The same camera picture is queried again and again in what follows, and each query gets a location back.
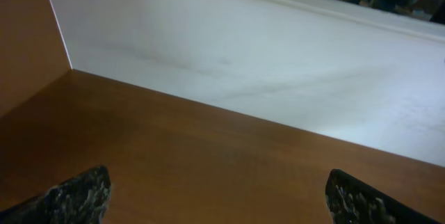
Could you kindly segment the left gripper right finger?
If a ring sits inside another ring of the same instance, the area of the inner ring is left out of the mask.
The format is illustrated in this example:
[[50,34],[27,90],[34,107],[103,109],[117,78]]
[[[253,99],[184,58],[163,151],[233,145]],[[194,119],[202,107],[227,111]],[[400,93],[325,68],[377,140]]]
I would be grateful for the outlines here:
[[334,224],[439,224],[339,169],[330,171],[325,200]]

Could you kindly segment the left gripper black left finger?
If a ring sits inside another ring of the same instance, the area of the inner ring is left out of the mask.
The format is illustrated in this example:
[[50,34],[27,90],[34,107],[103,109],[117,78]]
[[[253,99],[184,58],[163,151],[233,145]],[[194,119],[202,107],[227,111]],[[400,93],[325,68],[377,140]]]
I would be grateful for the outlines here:
[[95,166],[1,211],[1,224],[100,224],[111,199],[106,166]]

